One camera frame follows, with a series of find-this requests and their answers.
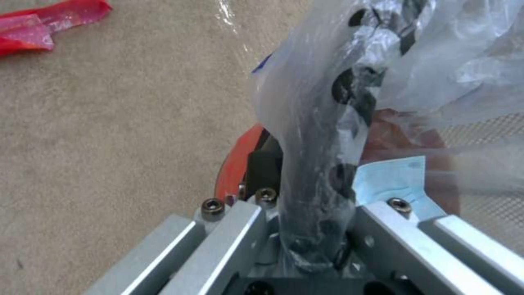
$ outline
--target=mesh surface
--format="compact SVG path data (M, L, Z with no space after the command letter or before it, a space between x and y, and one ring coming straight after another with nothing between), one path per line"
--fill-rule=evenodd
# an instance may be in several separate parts
M523 134L524 114L512 114L479 124L445 128L439 130L439 133L446 142L446 146L450 148L489 144L509 136ZM511 154L504 154L503 151L486 151L485 155L493 157L489 159L493 163L499 160L512 162L510 167L514 171L509 171L509 173L519 178L522 161L524 161L524 151L515 149ZM516 189L502 193L481 192L481 190L474 193L463 192L460 195L460 209L462 218L509 249L524 256L523 191Z

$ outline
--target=light blue surgical mask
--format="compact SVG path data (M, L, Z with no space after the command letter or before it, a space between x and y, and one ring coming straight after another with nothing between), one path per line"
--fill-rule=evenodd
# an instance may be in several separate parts
M424 191L425 156L374 162L357 169L353 180L357 205L366 205L390 198L407 201L417 222L445 215L444 210Z

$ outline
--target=red plastic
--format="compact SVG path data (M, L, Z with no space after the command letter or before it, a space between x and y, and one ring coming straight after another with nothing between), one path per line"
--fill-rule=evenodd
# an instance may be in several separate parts
M0 56L19 50L51 50L51 34L96 22L112 8L105 0L69 0L0 15Z

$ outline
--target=plastic bag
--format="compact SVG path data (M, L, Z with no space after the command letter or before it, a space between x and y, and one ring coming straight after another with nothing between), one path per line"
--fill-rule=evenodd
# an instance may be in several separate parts
M524 138L486 123L522 111L522 6L520 0L312 4L253 73L257 117L284 152L280 232L295 266L337 267L359 162L425 155L425 190L451 213L460 210L459 196L522 188L515 158ZM228 21L234 26L233 17ZM355 107L363 97L376 100L370 128L368 114ZM450 129L453 136L445 136ZM466 136L471 140L462 141Z

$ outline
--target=screw hole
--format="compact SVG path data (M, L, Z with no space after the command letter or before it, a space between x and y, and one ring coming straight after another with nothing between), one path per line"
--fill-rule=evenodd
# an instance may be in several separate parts
M275 295L275 290L267 282L254 281L247 286L244 295Z
M364 295L395 295L388 286L381 282L369 282L364 285Z

